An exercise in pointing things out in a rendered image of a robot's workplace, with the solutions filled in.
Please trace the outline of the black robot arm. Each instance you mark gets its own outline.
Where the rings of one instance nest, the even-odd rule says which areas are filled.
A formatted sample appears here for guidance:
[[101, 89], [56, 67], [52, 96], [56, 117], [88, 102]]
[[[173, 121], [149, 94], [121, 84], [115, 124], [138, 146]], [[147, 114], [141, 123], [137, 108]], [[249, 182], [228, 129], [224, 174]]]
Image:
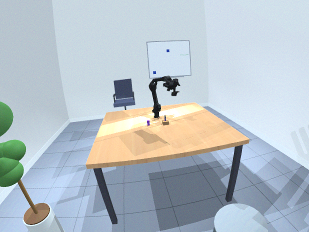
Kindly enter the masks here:
[[159, 81], [166, 82], [166, 83], [163, 83], [163, 87], [166, 87], [168, 92], [172, 90], [170, 88], [177, 87], [177, 82], [175, 80], [173, 81], [169, 75], [164, 76], [162, 78], [152, 79], [148, 87], [149, 87], [149, 90], [151, 90], [152, 92], [152, 97], [153, 97], [153, 102], [154, 102], [153, 110], [152, 110], [152, 112], [154, 113], [154, 118], [160, 118], [159, 112], [161, 111], [161, 104], [159, 104], [158, 102], [157, 93], [156, 93], [157, 84], [158, 84], [157, 82]]

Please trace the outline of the tan wooden block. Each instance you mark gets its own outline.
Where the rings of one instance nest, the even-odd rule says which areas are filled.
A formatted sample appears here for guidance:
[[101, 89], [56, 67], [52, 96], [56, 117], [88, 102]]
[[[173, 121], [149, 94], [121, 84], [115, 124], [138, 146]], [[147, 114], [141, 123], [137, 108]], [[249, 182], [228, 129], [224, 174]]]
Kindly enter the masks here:
[[162, 120], [162, 124], [163, 124], [163, 126], [164, 126], [164, 125], [169, 125], [168, 119], [166, 119], [166, 121], [165, 121], [165, 120]]

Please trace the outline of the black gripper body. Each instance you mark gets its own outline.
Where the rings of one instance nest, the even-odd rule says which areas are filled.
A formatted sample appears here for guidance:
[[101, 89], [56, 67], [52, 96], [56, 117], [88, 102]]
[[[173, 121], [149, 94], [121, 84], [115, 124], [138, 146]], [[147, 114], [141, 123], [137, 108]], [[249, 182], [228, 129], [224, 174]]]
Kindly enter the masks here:
[[[174, 78], [173, 81], [176, 81], [176, 83], [179, 81], [179, 79]], [[171, 93], [172, 96], [176, 96], [177, 92], [176, 92], [176, 87], [171, 87], [170, 89], [173, 90], [173, 92]]]

